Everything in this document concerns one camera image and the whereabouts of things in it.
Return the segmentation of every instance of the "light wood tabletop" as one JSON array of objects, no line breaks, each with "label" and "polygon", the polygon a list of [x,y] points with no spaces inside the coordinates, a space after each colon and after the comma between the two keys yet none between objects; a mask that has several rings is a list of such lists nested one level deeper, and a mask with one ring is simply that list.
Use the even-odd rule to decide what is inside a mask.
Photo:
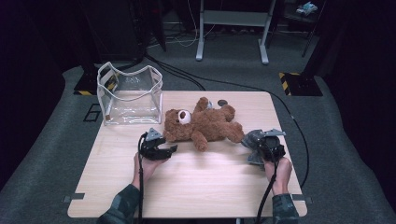
[{"label": "light wood tabletop", "polygon": [[[245,133],[262,129],[282,130],[273,101],[263,91],[164,91],[164,113],[169,109],[193,111],[200,97],[207,97],[214,108],[218,100],[226,100],[236,110],[233,121],[242,124]],[[131,183],[134,154],[138,140],[149,128],[163,132],[162,124],[102,124],[76,188],[84,198],[72,200],[70,217],[99,217],[111,205],[114,196]],[[283,136],[280,143],[288,146]],[[143,217],[255,217],[268,181],[265,172],[247,162],[251,150],[228,139],[210,142],[209,150],[195,150],[191,141],[165,143],[159,148],[178,145],[177,152],[157,168],[145,185]],[[290,193],[302,194],[294,170],[289,183]],[[272,193],[262,211],[272,215]],[[294,202],[300,216],[307,213],[304,201]]]}]

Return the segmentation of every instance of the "hand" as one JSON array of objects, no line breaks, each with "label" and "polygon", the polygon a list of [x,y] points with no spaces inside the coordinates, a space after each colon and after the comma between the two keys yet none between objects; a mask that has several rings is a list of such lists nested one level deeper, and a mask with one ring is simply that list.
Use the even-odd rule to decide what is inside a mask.
[{"label": "hand", "polygon": [[[271,181],[271,177],[274,174],[275,166],[270,161],[264,162],[265,175],[268,181]],[[290,174],[292,170],[291,161],[288,158],[282,157],[279,160],[276,170],[276,181],[272,187],[273,194],[284,194],[289,193],[288,184],[290,180]]]},{"label": "hand", "polygon": [[[155,169],[163,164],[166,160],[160,161],[151,161],[146,158],[142,159],[142,167],[143,167],[143,183],[146,184],[151,176],[154,174]],[[134,185],[137,189],[140,189],[140,179],[139,179],[139,154],[136,152],[134,154],[134,179],[132,180],[132,185]]]}]

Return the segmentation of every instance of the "sleeve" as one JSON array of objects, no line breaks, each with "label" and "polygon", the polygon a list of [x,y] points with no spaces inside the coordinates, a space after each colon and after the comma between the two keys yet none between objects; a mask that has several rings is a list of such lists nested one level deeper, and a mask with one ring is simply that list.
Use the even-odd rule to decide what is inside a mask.
[{"label": "sleeve", "polygon": [[139,196],[139,190],[133,185],[128,185],[114,197],[111,207],[96,220],[96,223],[132,223]]},{"label": "sleeve", "polygon": [[290,194],[279,194],[273,197],[273,223],[298,223],[299,214],[294,206]]}]

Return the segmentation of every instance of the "transparent plastic box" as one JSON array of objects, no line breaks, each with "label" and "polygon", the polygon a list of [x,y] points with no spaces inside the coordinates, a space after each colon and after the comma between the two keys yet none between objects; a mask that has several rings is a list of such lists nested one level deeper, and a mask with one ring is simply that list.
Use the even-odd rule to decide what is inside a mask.
[{"label": "transparent plastic box", "polygon": [[111,63],[98,70],[97,97],[105,125],[161,123],[163,75],[151,66],[124,73]]}]

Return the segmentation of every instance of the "brown teddy bear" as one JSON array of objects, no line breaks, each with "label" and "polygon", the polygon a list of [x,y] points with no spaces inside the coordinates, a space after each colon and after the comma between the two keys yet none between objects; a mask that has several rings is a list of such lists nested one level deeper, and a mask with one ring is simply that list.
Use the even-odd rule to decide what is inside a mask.
[{"label": "brown teddy bear", "polygon": [[228,138],[234,143],[240,143],[245,134],[242,125],[231,122],[235,109],[223,105],[214,109],[206,97],[201,97],[194,111],[171,109],[165,113],[163,137],[166,141],[192,140],[199,151],[207,151],[207,142]]}]

